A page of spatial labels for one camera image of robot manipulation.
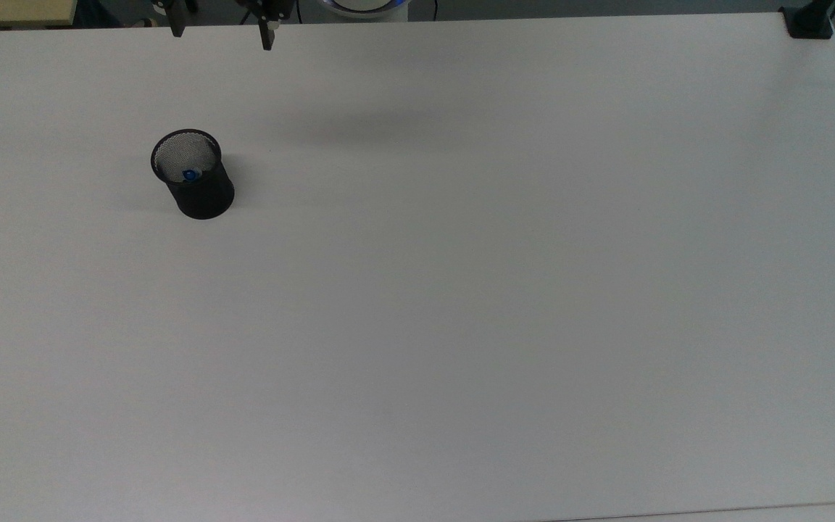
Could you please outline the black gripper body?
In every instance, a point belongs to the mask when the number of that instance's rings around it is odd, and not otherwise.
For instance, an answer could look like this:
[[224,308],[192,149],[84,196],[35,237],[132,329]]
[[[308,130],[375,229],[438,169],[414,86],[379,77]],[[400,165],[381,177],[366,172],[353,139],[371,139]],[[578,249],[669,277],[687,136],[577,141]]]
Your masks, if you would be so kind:
[[296,2],[293,0],[238,0],[236,3],[245,11],[241,22],[245,22],[249,17],[257,17],[258,20],[264,21],[286,21],[291,19],[296,9]]

